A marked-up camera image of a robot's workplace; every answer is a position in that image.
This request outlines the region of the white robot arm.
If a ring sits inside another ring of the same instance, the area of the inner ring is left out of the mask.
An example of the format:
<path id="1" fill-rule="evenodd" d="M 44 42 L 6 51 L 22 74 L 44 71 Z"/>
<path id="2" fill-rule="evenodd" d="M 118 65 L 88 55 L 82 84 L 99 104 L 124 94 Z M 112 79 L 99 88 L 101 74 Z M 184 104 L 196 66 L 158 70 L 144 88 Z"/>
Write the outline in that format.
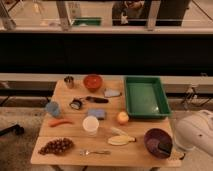
<path id="1" fill-rule="evenodd" d="M 199 110 L 176 122 L 173 147 L 182 153 L 195 148 L 213 157 L 213 112 Z"/>

